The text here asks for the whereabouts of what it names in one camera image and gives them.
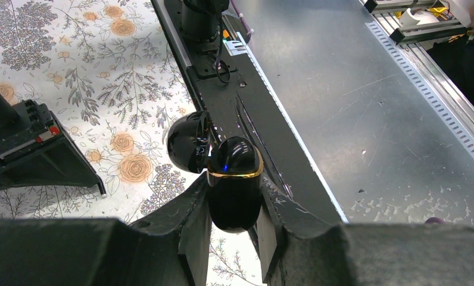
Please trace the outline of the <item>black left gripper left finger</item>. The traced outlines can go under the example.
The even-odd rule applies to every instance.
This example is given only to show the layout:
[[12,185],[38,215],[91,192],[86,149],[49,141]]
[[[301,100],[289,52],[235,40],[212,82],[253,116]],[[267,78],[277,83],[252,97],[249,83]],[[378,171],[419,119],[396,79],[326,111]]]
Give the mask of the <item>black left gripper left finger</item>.
[[0,219],[0,285],[205,285],[211,221],[200,175],[127,225],[118,219]]

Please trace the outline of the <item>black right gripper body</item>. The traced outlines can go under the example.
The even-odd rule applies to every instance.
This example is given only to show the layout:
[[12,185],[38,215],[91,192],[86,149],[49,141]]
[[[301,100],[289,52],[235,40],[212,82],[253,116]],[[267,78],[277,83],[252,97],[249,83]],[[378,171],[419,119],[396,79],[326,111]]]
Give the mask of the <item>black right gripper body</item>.
[[28,186],[97,186],[102,179],[45,104],[10,105],[0,94],[0,191]]

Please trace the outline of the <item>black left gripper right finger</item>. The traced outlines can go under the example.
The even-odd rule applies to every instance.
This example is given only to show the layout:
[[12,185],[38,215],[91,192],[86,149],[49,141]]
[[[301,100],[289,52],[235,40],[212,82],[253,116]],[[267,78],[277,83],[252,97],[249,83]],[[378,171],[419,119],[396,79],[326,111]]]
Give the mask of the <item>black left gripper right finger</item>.
[[474,228],[319,219],[264,178],[258,250],[268,285],[474,285]]

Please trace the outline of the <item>black earbud charging case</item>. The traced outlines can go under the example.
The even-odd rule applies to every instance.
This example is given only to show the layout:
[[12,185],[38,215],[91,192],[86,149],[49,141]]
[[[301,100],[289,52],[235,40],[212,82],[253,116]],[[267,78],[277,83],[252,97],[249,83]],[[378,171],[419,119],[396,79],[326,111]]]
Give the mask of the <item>black earbud charging case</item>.
[[241,233],[253,227],[260,213],[264,161],[258,148],[241,136],[210,147],[211,125],[206,111],[177,119],[168,131],[167,152],[176,167],[206,172],[213,223],[224,232]]

